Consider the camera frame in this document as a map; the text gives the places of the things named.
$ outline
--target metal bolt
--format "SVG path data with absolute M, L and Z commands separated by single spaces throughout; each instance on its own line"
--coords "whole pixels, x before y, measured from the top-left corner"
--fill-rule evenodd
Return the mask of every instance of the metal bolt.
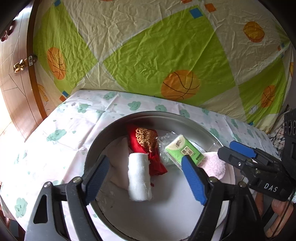
M 240 182 L 239 182 L 239 186 L 240 186 L 241 188 L 245 188 L 247 185 L 246 185 L 245 182 L 240 181 Z
M 73 178 L 73 182 L 74 183 L 78 183 L 80 181 L 81 181 L 81 177 L 75 177 L 75 178 Z
M 45 188 L 48 188 L 48 187 L 50 187 L 50 185 L 51 185 L 51 182 L 46 182 L 46 183 L 44 183 L 43 186 L 44 186 Z
M 218 181 L 218 179 L 215 178 L 215 177 L 209 177 L 209 180 L 210 180 L 211 183 L 215 183 L 215 182 Z

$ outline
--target white gauze roll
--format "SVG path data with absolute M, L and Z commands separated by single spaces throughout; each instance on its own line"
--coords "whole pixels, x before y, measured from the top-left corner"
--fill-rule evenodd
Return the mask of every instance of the white gauze roll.
M 133 201 L 151 200 L 148 155 L 132 153 L 128 158 L 128 193 Z

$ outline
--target finger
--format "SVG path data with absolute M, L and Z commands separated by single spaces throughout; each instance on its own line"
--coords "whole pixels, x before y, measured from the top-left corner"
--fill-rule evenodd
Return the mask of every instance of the finger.
M 263 194 L 262 193 L 257 192 L 256 197 L 255 197 L 255 204 L 257 206 L 259 215 L 261 216 L 263 214 L 263 210 L 264 210 Z
M 285 212 L 285 209 L 288 205 L 288 201 L 287 202 L 281 202 L 279 200 L 276 200 L 274 199 L 271 203 L 271 206 L 272 206 L 272 209 L 273 211 L 278 215 L 277 219 L 275 220 L 275 222 L 271 225 L 271 227 L 265 232 L 265 235 L 267 237 L 271 237 L 272 234 L 274 233 L 276 227 L 278 226 L 284 212 Z M 286 222 L 288 221 L 290 215 L 292 214 L 293 212 L 293 205 L 290 203 L 289 205 L 289 208 L 279 226 L 279 228 L 277 229 L 276 233 L 275 233 L 275 236 L 279 234 L 279 232 L 282 230 L 282 228 L 285 226 Z

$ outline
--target tablecloth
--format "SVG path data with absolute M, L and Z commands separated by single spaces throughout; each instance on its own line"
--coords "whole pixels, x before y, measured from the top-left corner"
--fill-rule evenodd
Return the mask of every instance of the tablecloth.
M 123 116 L 150 110 L 190 118 L 210 131 L 224 146 L 236 140 L 277 156 L 264 132 L 225 115 L 150 96 L 79 90 L 40 124 L 21 150 L 2 162 L 2 168 L 6 169 L 0 189 L 6 204 L 4 212 L 11 213 L 26 230 L 36 198 L 46 181 L 58 185 L 82 176 L 87 152 L 101 130 Z M 70 238 L 78 240 L 67 202 L 62 205 Z M 90 205 L 87 208 L 103 240 L 122 240 L 101 222 Z

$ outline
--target door knob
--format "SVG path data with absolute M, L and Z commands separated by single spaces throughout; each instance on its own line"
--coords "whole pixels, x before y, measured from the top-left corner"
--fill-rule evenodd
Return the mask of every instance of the door knob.
M 15 73 L 19 72 L 20 70 L 24 70 L 26 67 L 26 63 L 23 59 L 20 60 L 19 63 L 16 63 L 14 66 L 13 66 L 13 70 Z

